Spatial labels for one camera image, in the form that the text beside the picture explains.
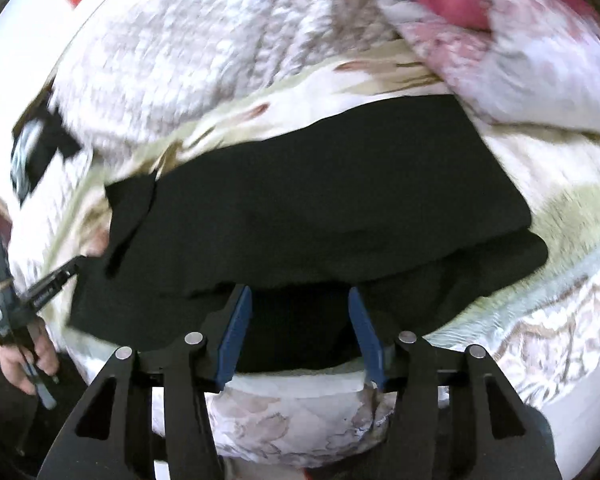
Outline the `person's left hand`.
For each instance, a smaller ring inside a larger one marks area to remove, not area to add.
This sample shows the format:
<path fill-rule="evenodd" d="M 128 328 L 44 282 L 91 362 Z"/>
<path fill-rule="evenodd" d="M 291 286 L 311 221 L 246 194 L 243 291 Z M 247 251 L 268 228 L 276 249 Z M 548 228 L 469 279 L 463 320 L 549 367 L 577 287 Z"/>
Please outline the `person's left hand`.
<path fill-rule="evenodd" d="M 34 364 L 47 376 L 54 376 L 59 370 L 59 360 L 42 318 L 37 318 L 29 326 L 29 332 L 34 342 L 34 350 L 1 346 L 0 371 L 12 386 L 29 396 L 35 396 L 35 385 L 26 374 L 24 366 L 27 363 Z"/>

